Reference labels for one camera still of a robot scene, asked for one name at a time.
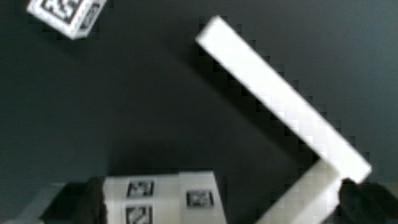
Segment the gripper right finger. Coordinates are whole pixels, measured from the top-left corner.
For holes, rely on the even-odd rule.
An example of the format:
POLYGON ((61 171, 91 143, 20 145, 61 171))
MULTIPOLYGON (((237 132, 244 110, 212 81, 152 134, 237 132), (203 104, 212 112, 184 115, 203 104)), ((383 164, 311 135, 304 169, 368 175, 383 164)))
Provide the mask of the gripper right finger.
POLYGON ((336 224, 398 224, 398 198, 379 183, 342 182, 336 224))

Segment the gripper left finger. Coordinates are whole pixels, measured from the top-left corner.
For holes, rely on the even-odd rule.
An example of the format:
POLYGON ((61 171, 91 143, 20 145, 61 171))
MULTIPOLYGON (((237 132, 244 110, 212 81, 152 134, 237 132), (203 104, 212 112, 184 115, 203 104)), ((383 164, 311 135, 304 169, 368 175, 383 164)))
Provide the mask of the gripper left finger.
POLYGON ((52 184, 11 224, 107 224, 104 178, 52 184))

